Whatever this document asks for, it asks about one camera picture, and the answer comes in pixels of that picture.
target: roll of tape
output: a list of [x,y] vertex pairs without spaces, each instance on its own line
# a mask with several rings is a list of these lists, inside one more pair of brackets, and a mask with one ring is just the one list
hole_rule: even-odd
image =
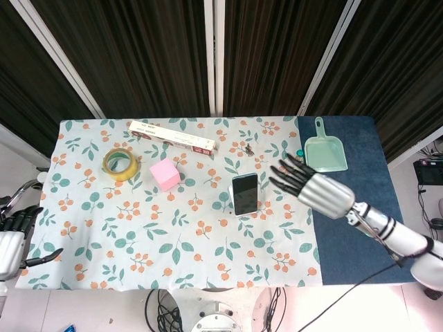
[[128,150],[112,149],[103,158],[103,169],[114,180],[123,182],[136,174],[138,163],[134,155]]

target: yellow tape roll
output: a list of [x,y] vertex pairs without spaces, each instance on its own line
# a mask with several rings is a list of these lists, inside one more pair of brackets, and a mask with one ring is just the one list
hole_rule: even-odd
[[[116,172],[119,161],[125,161],[125,168]],[[138,163],[134,155],[126,149],[112,149],[103,158],[103,169],[116,181],[126,181],[133,177],[138,170]]]

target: phone screen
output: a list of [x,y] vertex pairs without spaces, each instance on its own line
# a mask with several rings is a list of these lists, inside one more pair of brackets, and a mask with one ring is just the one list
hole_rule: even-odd
[[233,196],[237,216],[257,211],[257,174],[233,178]]

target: green dustpan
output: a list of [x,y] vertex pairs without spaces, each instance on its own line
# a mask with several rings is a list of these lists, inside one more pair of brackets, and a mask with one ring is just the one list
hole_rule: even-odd
[[315,119],[317,136],[308,138],[305,143],[306,164],[317,172],[337,172],[347,170],[343,143],[335,136],[326,136],[323,119]]

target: robotic hand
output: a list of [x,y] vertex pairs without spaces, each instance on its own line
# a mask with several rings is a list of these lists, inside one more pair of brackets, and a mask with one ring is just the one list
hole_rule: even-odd
[[383,245],[396,262],[415,259],[411,268],[413,277],[426,287],[443,291],[443,243],[414,232],[367,203],[356,203],[350,188],[317,173],[293,156],[288,155],[288,159],[295,168],[279,161],[287,173],[271,166],[287,183],[269,178],[274,185],[331,219],[345,216],[350,225]]
[[21,260],[24,244],[34,225],[37,215],[43,210],[36,205],[15,212],[5,218],[0,213],[0,283],[12,279],[20,268],[36,266],[55,259],[63,249],[57,249],[50,255],[40,258]]

